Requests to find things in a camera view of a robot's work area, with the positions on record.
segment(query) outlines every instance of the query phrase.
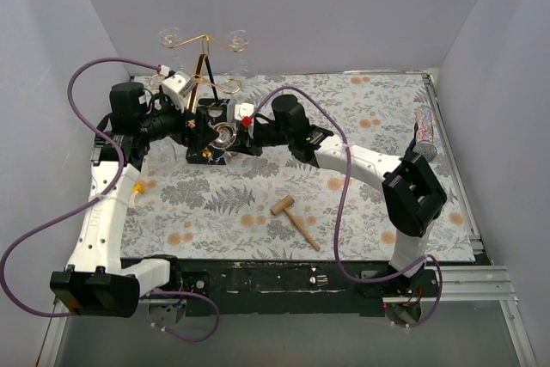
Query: white wall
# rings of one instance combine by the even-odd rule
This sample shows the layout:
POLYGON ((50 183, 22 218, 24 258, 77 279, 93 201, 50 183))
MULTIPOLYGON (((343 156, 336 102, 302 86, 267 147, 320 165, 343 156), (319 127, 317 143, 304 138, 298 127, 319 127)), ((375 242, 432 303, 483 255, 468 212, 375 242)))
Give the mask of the white wall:
POLYGON ((446 129, 491 257, 510 270, 550 364, 550 0, 479 0, 438 80, 446 129))
MULTIPOLYGON (((93 134, 66 99, 72 72, 115 55, 89 0, 0 0, 0 251, 19 235, 85 201, 93 134)), ((108 110, 110 85, 127 79, 122 65, 82 76, 76 100, 91 119, 108 110)), ((82 216, 47 229, 13 253, 9 284, 23 301, 50 311, 49 278, 63 268, 82 216)), ((34 365, 47 319, 28 315, 0 292, 0 364, 34 365)))
MULTIPOLYGON (((476 0, 92 0, 120 56, 166 62, 158 32, 252 38, 260 73, 439 67, 476 0)), ((186 51, 194 68, 199 48, 186 51)), ((214 70, 231 56, 216 48, 214 70)))

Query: cable connector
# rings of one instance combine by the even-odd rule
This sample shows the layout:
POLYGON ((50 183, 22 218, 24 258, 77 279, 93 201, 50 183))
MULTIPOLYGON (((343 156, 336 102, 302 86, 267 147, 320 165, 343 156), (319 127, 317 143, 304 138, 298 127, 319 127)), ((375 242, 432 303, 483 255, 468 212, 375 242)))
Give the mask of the cable connector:
POLYGON ((252 123, 252 118, 250 118, 249 116, 245 116, 241 121, 241 125, 243 125, 245 128, 248 128, 252 123))
POLYGON ((158 74, 164 77, 168 77, 168 74, 170 73, 170 68, 168 68, 165 64, 159 64, 158 65, 158 74))
POLYGON ((124 201, 123 199, 120 199, 119 197, 114 197, 112 195, 103 195, 102 193, 98 193, 97 195, 95 195, 96 198, 98 199, 114 199, 115 201, 119 201, 120 203, 122 203, 122 205, 128 207, 130 206, 130 203, 129 202, 126 202, 124 201))
POLYGON ((194 78, 178 70, 172 76, 164 79, 161 85, 162 92, 170 98, 175 107, 184 113, 187 104, 187 95, 197 86, 194 78))
POLYGON ((353 147, 353 146, 355 146, 355 143, 353 143, 351 141, 348 141, 347 144, 342 142, 342 147, 344 148, 344 150, 345 150, 345 148, 349 148, 351 150, 351 147, 353 147))

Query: wooden mallet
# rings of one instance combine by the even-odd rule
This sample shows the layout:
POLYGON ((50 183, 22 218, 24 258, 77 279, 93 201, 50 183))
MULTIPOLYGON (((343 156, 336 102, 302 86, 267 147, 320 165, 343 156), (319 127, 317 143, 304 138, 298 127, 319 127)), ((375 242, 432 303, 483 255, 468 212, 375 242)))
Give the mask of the wooden mallet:
POLYGON ((294 215, 292 215, 292 212, 289 211, 289 207, 292 204, 294 204, 294 199, 290 195, 287 195, 286 197, 284 197, 283 199, 278 201, 277 204, 272 206, 271 212, 272 212, 273 215, 278 215, 282 211, 284 211, 284 213, 288 216, 288 218, 290 218, 290 220, 296 226, 296 228, 298 228, 298 230, 302 233, 302 235, 306 237, 306 240, 308 240, 308 242, 311 244, 311 246, 313 248, 315 248, 315 251, 319 251, 321 249, 321 247, 319 247, 319 245, 317 245, 317 242, 315 242, 315 240, 311 237, 311 235, 308 234, 308 231, 306 231, 306 229, 303 227, 303 225, 301 225, 296 220, 296 217, 294 217, 294 215))

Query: gold metal stand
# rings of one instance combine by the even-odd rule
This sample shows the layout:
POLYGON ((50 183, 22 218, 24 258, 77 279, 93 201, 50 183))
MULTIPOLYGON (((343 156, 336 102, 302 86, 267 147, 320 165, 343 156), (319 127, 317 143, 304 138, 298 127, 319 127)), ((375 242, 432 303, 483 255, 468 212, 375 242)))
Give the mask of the gold metal stand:
POLYGON ((195 110, 197 108, 197 101, 199 98, 199 86, 201 84, 211 85, 213 88, 219 90, 220 92, 226 95, 234 95, 242 89, 242 81, 239 79, 233 79, 233 78, 227 79, 224 82, 225 87, 223 87, 217 83, 214 83, 213 78, 211 80, 208 80, 203 76, 203 69, 205 67, 205 63, 208 64, 208 57, 210 55, 210 41, 213 40, 214 42, 218 43, 221 47, 227 49, 230 52, 235 52, 235 53, 243 52, 247 48, 247 45, 240 46, 241 42, 239 41, 240 38, 238 36, 232 39, 232 44, 231 44, 232 46, 231 46, 226 43, 223 43, 220 39, 217 39, 214 36, 210 36, 209 34, 201 34, 196 38, 184 40, 181 42, 176 42, 176 40, 173 39, 173 36, 166 34, 163 37, 161 37, 161 44, 167 49, 175 49, 177 47, 188 45, 194 42, 195 40, 201 41, 202 53, 199 56, 199 61, 197 62, 197 69, 195 70, 195 74, 191 75, 191 77, 197 83, 197 86, 193 88, 191 94, 189 95, 189 100, 187 101, 186 108, 192 113, 195 113, 195 110), (226 89, 231 84, 236 84, 237 88, 231 89, 231 90, 226 89))

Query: metal frame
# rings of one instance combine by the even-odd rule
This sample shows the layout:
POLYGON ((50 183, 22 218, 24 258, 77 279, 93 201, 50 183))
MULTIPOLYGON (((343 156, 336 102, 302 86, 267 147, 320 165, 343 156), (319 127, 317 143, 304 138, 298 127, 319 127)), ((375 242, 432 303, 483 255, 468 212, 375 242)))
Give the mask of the metal frame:
MULTIPOLYGON (((425 71, 395 71, 395 70, 353 70, 340 73, 370 73, 370 74, 420 74, 423 78, 425 88, 430 98, 431 106, 437 119, 440 128, 441 136, 445 149, 448 151, 451 165, 454 170, 454 179, 457 188, 459 189, 459 200, 462 202, 464 209, 467 211, 467 219, 471 224, 470 242, 474 246, 474 252, 483 252, 483 244, 480 239, 480 232, 475 223, 474 216, 471 212, 468 198, 461 183, 461 177, 458 173, 455 159, 450 148, 449 140, 443 125, 443 118, 437 102, 437 95, 433 87, 430 76, 425 71)), ((530 346, 529 339, 525 333, 521 316, 517 308, 517 297, 515 290, 510 282, 510 277, 505 266, 479 266, 474 263, 462 266, 443 266, 443 293, 442 300, 446 302, 464 302, 464 301, 499 301, 503 315, 506 321, 509 334, 515 348, 519 363, 521 366, 531 367, 536 365, 535 355, 530 346)), ((401 302, 402 298, 387 297, 384 298, 385 303, 401 302)), ((425 297, 423 301, 434 301, 433 297, 425 297)), ((63 304, 56 303, 55 312, 63 311, 63 304)), ((46 337, 44 340, 43 349, 39 355, 37 366, 53 366, 58 354, 58 349, 63 337, 66 319, 52 319, 46 337)))

